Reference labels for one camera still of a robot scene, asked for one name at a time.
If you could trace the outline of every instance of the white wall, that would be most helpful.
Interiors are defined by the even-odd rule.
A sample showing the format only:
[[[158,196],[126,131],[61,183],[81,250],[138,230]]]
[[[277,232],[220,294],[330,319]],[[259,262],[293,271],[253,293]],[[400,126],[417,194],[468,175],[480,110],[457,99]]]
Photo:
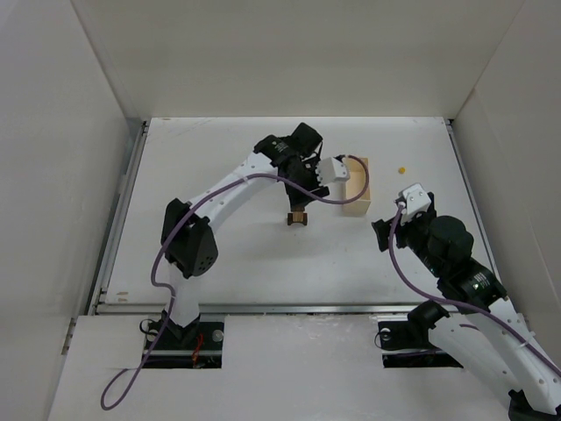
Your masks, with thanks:
[[[96,257],[128,129],[68,0],[0,16],[0,408],[40,420]]]
[[[454,123],[513,301],[561,363],[561,2],[526,0]]]
[[[454,117],[522,5],[75,2],[144,117]]]

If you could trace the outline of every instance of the white table surface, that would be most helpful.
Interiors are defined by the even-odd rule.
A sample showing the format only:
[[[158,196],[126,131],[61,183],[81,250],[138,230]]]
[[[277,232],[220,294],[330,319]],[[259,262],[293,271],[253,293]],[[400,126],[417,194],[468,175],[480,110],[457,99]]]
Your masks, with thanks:
[[[436,195],[437,210],[464,221],[473,256],[489,260],[442,118],[154,118],[110,278],[106,303],[164,303],[149,282],[167,204],[202,193],[229,174],[268,134],[304,121],[324,138],[323,156],[369,159],[372,204],[362,218],[311,204],[309,225],[287,226],[288,198],[277,184],[256,195],[218,231],[219,257],[203,276],[202,303],[417,303],[380,253],[370,222],[395,214],[397,193],[414,182]],[[398,173],[405,167],[405,175]],[[340,186],[331,188],[340,198]],[[436,280],[409,251],[398,259],[421,288]],[[159,278],[169,279],[164,261]]]
[[[359,316],[226,318],[223,368],[143,370],[125,400],[107,382],[142,353],[139,316],[80,317],[49,421],[506,421],[458,368],[384,369],[376,322]],[[129,375],[118,380],[108,403]]]

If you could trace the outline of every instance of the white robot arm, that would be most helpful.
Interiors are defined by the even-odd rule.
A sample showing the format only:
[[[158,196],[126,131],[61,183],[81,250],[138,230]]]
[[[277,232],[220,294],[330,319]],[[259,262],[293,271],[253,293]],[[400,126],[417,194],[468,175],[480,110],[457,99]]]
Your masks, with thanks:
[[[494,274],[471,257],[473,236],[453,217],[439,217],[434,196],[420,184],[400,193],[394,220],[373,223],[380,250],[390,249],[400,278],[429,301],[408,314],[408,325],[484,382],[513,421],[561,419],[561,372],[516,314]],[[443,297],[405,277],[393,254],[408,247],[438,278]],[[442,305],[455,305],[476,329],[466,329]]]
[[[342,156],[321,159],[322,141],[322,137],[304,123],[298,125],[290,136],[267,136],[254,147],[245,161],[215,186],[187,203],[179,199],[169,203],[162,230],[162,243],[192,205],[201,203],[213,192],[224,189],[224,192],[204,202],[196,210],[174,236],[165,253],[167,261],[179,269],[172,270],[171,283],[177,297],[168,324],[168,329],[175,333],[178,340],[181,340],[186,326],[199,313],[199,282],[185,282],[181,276],[185,279],[200,276],[214,265],[218,256],[216,232],[234,211],[259,191],[275,184],[278,177],[288,179],[319,197],[329,195],[328,184],[349,179],[349,170],[342,162]],[[226,188],[240,180],[243,182],[237,186]],[[294,187],[287,186],[286,191],[292,211],[303,211],[313,201]]]

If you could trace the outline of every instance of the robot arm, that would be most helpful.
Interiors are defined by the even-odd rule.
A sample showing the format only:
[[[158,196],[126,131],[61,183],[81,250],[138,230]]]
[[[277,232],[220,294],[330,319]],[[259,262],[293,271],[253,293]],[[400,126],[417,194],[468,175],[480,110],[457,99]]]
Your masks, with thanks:
[[[349,179],[349,171],[340,158],[321,160],[323,139],[314,129],[300,123],[286,137],[267,136],[231,174],[206,193],[183,203],[174,199],[166,208],[161,235],[163,243],[193,203],[200,202],[210,192],[240,179],[245,182],[210,199],[181,228],[166,251],[166,259],[180,269],[185,279],[207,272],[217,260],[215,234],[222,223],[253,195],[276,183],[275,175],[289,179],[300,187],[325,197],[332,182]],[[246,178],[252,174],[271,175],[271,178]],[[303,209],[312,199],[297,189],[286,187],[291,210]]]
[[[438,278],[437,287],[444,297],[433,297],[434,300],[421,304],[409,313],[409,322],[428,336],[431,343],[434,341],[433,345],[450,352],[464,367],[471,368],[502,402],[509,402],[510,419],[559,420],[561,379],[558,368],[519,319],[507,291],[494,274],[471,257],[473,236],[458,219],[439,217],[434,196],[425,192],[420,184],[403,190],[397,203],[403,208],[401,223],[395,229],[397,247],[413,251]],[[390,246],[392,222],[380,220],[373,224],[382,252]],[[452,322],[444,319],[449,315],[440,306],[446,303],[457,303],[459,312],[479,332],[451,329]],[[488,313],[502,325],[487,316]],[[467,340],[466,337],[474,333],[478,333],[480,339]]]

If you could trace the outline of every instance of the white panel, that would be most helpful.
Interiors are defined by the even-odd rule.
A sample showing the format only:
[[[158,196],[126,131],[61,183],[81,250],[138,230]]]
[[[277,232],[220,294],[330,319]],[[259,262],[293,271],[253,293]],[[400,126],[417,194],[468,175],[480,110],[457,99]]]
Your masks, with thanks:
[[[140,359],[141,318],[78,320],[51,421],[507,419],[463,370],[384,369],[368,316],[226,318],[223,368],[144,370],[121,405],[104,412],[99,400],[107,382]]]
[[[18,1],[0,27],[0,61],[1,418],[39,420],[128,130],[69,1]]]
[[[522,0],[80,0],[145,117],[455,117]]]
[[[503,282],[561,361],[561,3],[528,0],[454,125]]]
[[[106,303],[164,303],[149,281],[167,204],[187,201],[234,170],[268,134],[291,133],[305,121],[324,138],[323,156],[369,159],[372,205],[362,218],[313,203],[309,225],[287,226],[288,198],[275,185],[255,196],[217,232],[219,256],[203,277],[204,303],[418,303],[380,253],[370,222],[391,218],[399,191],[421,182],[441,214],[465,222],[474,257],[488,265],[458,162],[441,118],[155,118],[124,224]],[[407,169],[405,175],[399,167]],[[331,188],[341,198],[342,186]],[[406,273],[437,292],[436,279],[409,251]],[[160,267],[168,282],[169,266]]]

